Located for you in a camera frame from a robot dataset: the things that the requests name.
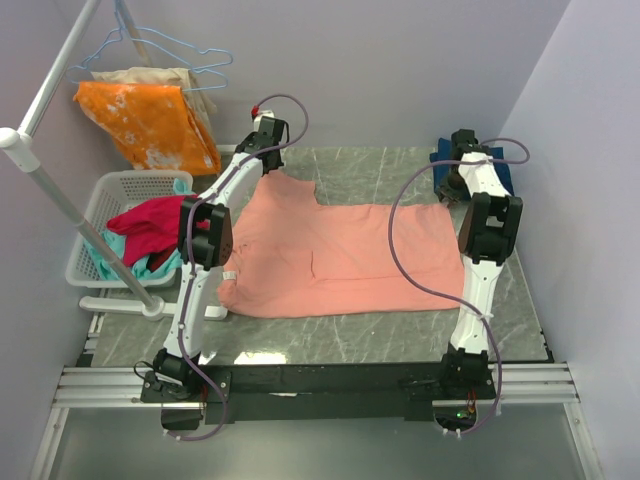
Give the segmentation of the salmon pink t shirt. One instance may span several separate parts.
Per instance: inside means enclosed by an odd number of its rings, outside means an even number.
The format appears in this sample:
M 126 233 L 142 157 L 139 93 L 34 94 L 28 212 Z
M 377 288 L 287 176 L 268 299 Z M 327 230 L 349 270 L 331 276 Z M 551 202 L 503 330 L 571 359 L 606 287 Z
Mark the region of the salmon pink t shirt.
M 229 311 L 300 318 L 457 307 L 464 270 L 442 205 L 325 206 L 315 184 L 271 172 L 233 227 L 218 287 Z

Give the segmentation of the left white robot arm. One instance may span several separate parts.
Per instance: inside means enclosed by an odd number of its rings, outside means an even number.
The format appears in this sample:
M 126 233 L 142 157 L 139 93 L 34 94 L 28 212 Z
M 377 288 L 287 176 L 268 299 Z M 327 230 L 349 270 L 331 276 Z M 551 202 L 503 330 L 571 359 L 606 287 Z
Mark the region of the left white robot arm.
M 170 331 L 153 360 L 164 389 L 179 402 L 193 399 L 202 383 L 193 365 L 202 351 L 203 323 L 217 274 L 233 250 L 231 210 L 264 174 L 283 166 L 279 145 L 289 138 L 287 122 L 270 110 L 257 110 L 253 117 L 255 130 L 236 147 L 221 176 L 181 204 L 181 285 Z

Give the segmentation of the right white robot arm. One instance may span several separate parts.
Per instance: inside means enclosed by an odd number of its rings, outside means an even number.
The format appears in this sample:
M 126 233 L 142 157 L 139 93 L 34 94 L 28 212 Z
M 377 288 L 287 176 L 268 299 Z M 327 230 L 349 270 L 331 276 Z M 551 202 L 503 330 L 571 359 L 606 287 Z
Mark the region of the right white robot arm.
M 464 269 L 462 303 L 438 378 L 444 395 L 460 399 L 493 383 L 489 371 L 492 306 L 499 276 L 514 251 L 523 200 L 500 178 L 501 160 L 478 141 L 474 131 L 452 133 L 447 157 L 453 164 L 440 181 L 437 195 L 441 200 L 467 199 L 469 203 L 458 235 Z

